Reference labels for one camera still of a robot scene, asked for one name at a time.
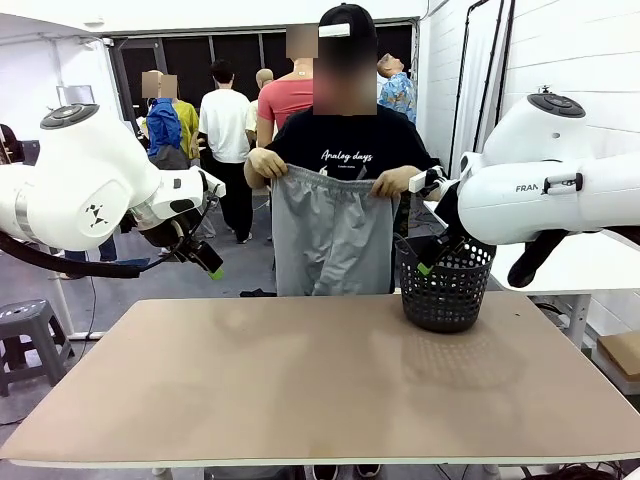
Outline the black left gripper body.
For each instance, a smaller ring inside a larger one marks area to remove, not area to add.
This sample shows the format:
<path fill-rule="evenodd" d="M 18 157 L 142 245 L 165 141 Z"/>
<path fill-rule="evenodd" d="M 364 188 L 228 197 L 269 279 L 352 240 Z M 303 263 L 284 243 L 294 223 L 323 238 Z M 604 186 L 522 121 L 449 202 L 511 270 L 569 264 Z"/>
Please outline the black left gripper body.
<path fill-rule="evenodd" d="M 151 245 L 168 250 L 179 261 L 186 261 L 203 250 L 203 243 L 195 238 L 201 218 L 199 211 L 187 211 L 156 226 L 136 219 L 135 226 Z"/>

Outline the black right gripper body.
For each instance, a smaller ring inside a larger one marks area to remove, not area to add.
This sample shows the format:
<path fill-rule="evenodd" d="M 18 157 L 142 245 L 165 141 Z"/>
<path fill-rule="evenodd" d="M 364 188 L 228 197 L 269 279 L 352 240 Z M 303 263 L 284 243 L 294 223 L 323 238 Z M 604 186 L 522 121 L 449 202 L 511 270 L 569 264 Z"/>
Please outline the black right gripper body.
<path fill-rule="evenodd" d="M 459 181 L 453 182 L 442 194 L 435 209 L 435 215 L 444 222 L 444 231 L 437 236 L 441 246 L 460 246 L 469 234 L 462 225 L 458 212 Z"/>

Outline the person's left hand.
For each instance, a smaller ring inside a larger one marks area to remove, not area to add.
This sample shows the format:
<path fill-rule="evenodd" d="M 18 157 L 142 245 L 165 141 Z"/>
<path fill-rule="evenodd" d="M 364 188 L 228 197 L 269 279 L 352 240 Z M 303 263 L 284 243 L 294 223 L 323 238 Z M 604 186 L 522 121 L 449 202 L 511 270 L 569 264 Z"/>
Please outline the person's left hand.
<path fill-rule="evenodd" d="M 401 195 L 408 190 L 410 179 L 419 173 L 419 169 L 410 165 L 386 170 L 374 182 L 371 194 L 377 197 Z"/>

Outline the person's right hand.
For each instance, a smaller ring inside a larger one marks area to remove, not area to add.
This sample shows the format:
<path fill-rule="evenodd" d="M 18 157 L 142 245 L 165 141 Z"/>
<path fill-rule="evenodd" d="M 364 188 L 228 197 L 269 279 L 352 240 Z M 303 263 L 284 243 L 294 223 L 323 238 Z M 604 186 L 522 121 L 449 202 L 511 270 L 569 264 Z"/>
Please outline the person's right hand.
<path fill-rule="evenodd" d="M 288 173 L 288 166 L 274 151 L 266 148 L 255 148 L 249 154 L 253 170 L 266 179 L 275 179 Z"/>

